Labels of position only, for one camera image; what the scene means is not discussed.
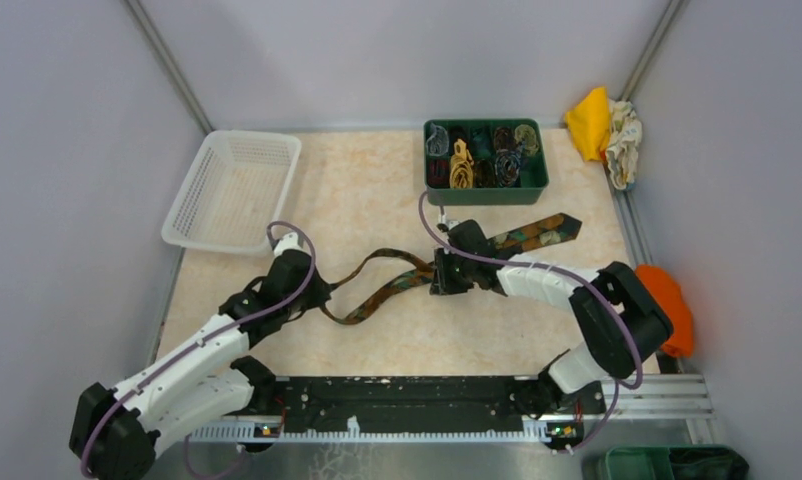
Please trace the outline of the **brown green patterned tie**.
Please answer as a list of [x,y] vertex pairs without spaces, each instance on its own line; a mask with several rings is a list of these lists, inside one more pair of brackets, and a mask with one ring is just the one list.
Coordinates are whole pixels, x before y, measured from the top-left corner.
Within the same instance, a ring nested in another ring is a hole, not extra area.
[[[480,225],[474,220],[467,220],[453,227],[440,224],[438,229],[448,235],[449,244],[453,247],[477,255],[507,260],[516,254],[572,241],[578,237],[581,227],[581,220],[558,213],[489,238],[484,236]],[[472,262],[440,248],[435,250],[434,259],[430,262],[403,250],[379,248],[366,256],[348,276],[332,283],[330,290],[335,291],[350,282],[369,261],[378,258],[403,260],[413,268],[382,285],[343,316],[331,313],[326,305],[321,305],[319,310],[338,324],[357,325],[371,317],[390,298],[421,286],[427,286],[434,295],[465,293],[475,284],[484,290],[493,290],[498,294],[503,292],[495,283],[493,265],[474,267],[471,273],[466,274],[464,268],[470,267]]]

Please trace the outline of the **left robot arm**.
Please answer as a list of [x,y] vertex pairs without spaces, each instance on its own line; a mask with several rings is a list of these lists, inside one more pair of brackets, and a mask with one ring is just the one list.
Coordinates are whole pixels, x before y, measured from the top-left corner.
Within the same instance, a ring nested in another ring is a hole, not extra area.
[[281,414],[275,375],[248,352],[329,294],[313,256],[285,249],[175,350],[113,387],[89,386],[69,440],[83,475],[140,479],[172,444],[210,421],[245,409]]

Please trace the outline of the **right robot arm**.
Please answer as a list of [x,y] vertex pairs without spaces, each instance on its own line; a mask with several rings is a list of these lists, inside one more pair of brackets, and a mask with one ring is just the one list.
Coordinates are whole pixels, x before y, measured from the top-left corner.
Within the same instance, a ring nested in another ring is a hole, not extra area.
[[671,318],[628,265],[579,269],[534,257],[538,249],[575,239],[581,226],[562,214],[494,237],[474,220],[440,227],[447,242],[434,250],[433,294],[478,287],[541,301],[577,321],[582,342],[513,391],[515,407],[527,415],[565,412],[581,389],[606,378],[641,385],[643,362],[674,333]]

